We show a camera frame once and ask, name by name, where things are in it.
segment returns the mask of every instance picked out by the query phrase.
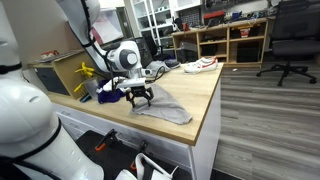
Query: shoe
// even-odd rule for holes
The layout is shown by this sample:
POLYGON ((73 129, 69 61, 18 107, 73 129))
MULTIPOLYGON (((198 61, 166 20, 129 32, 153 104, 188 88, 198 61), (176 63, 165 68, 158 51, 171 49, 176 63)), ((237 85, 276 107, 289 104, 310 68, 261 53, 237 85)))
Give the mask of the shoe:
POLYGON ((199 73, 202 71, 213 71, 218 67, 218 59, 216 56, 212 58, 201 58, 196 62, 188 63, 184 68, 186 73, 199 73))
POLYGON ((181 63, 178 62, 176 59, 169 59, 165 60, 164 62, 170 69, 178 68, 181 65, 181 63))

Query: office chair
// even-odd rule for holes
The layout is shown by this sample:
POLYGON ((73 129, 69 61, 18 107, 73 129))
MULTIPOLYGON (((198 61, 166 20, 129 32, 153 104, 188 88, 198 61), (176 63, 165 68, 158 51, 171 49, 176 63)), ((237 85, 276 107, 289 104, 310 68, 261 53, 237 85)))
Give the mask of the office chair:
POLYGON ((163 46, 157 46, 152 36, 145 35, 143 37, 145 42, 148 45, 149 51, 154 61, 164 61, 164 60, 170 59, 170 54, 163 53, 163 46))
POLYGON ((283 71, 278 86, 290 72, 310 78, 310 83, 317 79, 307 73, 307 66, 291 66, 291 57, 320 54, 320 1, 291 0, 279 3, 278 12, 271 33, 272 53, 275 58, 284 58, 286 65, 276 64, 271 69, 257 73, 283 71))

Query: white table leg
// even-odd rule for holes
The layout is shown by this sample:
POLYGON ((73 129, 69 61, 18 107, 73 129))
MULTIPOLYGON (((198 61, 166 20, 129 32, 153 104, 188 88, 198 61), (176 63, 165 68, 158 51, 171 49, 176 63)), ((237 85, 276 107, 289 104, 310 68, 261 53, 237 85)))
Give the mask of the white table leg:
POLYGON ((221 130, 221 89, 217 84, 195 147, 189 148, 193 180, 209 180, 221 130))

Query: gray towel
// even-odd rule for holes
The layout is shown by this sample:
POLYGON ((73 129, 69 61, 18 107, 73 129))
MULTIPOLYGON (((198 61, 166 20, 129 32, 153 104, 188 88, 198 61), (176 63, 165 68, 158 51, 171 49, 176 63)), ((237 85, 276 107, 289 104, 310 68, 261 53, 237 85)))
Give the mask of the gray towel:
POLYGON ((192 116, 162 87, 151 84, 151 88, 154 94, 151 106, 148 106, 145 98, 140 98, 136 107, 132 109, 133 113, 158 117, 176 124, 186 124, 192 119, 192 116))

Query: wood-grain floor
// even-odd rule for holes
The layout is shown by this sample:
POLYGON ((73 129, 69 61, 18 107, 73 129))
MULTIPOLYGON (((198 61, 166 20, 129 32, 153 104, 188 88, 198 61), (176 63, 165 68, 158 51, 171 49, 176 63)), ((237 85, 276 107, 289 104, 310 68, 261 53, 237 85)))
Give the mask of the wood-grain floor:
POLYGON ((320 67, 307 65, 318 84, 290 74, 278 87, 279 72, 258 78, 259 68, 223 70, 214 169, 249 180, 320 179, 320 67))

